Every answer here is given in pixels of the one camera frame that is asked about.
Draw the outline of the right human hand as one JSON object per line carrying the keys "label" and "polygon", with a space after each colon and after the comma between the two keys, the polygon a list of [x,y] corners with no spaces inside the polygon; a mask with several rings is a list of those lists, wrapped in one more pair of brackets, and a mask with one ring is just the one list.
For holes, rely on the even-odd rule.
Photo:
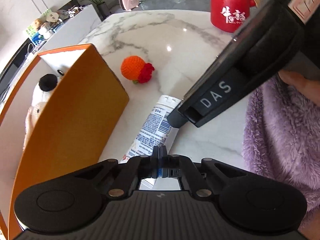
{"label": "right human hand", "polygon": [[320,83],[306,79],[302,74],[288,70],[280,70],[279,77],[287,85],[293,86],[317,106],[320,105]]}

